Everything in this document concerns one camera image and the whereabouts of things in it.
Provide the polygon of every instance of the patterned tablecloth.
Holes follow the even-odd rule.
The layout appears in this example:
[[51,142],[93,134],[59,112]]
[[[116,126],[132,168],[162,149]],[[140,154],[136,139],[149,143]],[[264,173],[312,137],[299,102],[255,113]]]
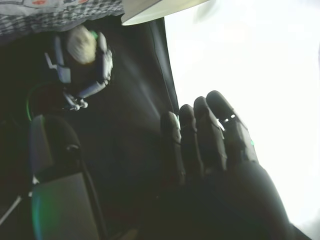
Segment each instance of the patterned tablecloth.
[[66,31],[85,20],[123,14],[121,0],[0,0],[0,44],[45,31]]

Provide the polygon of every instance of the orange spot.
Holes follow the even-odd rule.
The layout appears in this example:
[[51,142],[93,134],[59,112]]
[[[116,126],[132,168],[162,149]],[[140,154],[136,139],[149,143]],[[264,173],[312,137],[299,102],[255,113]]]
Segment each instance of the orange spot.
[[45,4],[46,3],[46,0],[38,0],[38,1],[33,1],[32,4],[34,5],[42,5],[42,4]]

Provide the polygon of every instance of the white table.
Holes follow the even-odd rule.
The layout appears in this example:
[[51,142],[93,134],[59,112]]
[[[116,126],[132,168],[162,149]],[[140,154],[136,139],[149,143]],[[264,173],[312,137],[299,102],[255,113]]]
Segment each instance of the white table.
[[220,91],[249,127],[290,221],[320,239],[320,3],[213,3],[165,17],[179,105]]

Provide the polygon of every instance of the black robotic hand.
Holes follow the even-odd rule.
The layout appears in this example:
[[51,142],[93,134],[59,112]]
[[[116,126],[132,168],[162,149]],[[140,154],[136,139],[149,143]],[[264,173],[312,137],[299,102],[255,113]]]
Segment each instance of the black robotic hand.
[[221,93],[182,106],[179,122],[161,117],[163,191],[139,239],[293,239],[248,129]]

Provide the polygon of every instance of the white lampshade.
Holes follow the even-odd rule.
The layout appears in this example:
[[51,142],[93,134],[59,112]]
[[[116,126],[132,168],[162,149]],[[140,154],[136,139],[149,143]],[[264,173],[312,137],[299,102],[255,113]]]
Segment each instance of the white lampshade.
[[122,0],[122,25],[134,25],[185,10],[208,0]]

